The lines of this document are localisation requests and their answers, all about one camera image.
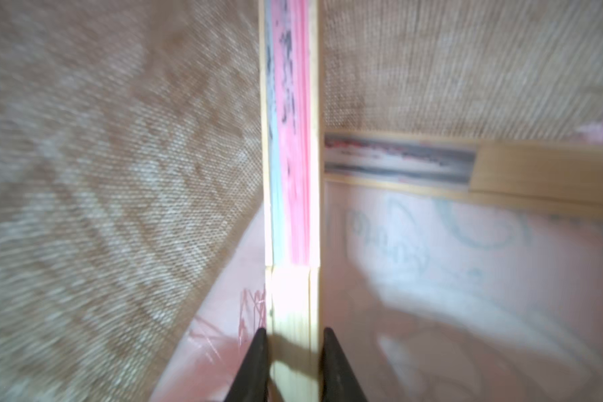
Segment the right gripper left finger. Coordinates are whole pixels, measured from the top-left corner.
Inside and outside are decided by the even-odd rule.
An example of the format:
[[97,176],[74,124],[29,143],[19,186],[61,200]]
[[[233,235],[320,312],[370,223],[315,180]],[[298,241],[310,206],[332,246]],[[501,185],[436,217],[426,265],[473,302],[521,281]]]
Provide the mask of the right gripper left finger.
[[266,402],[268,401],[268,381],[270,359],[267,331],[259,328],[246,356],[229,387],[224,402]]

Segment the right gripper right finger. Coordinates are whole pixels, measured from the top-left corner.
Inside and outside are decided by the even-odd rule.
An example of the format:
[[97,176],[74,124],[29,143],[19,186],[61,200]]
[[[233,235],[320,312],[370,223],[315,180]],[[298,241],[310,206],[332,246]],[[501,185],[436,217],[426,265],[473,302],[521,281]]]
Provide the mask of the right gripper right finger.
[[335,331],[324,328],[321,368],[323,402],[367,402]]

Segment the burlap tote bag red front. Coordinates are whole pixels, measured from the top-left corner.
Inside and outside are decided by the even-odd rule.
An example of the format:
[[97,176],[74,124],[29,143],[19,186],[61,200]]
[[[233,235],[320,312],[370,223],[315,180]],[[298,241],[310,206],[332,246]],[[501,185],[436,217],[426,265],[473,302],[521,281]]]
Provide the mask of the burlap tote bag red front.
[[[603,1],[324,1],[329,128],[603,122]],[[255,1],[0,1],[0,401],[145,401],[261,202]]]

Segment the grey striped folding fan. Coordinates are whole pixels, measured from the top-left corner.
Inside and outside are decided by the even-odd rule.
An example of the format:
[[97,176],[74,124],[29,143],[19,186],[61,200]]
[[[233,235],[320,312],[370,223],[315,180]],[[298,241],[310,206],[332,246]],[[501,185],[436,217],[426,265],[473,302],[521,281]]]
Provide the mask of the grey striped folding fan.
[[329,130],[329,181],[603,221],[603,145]]

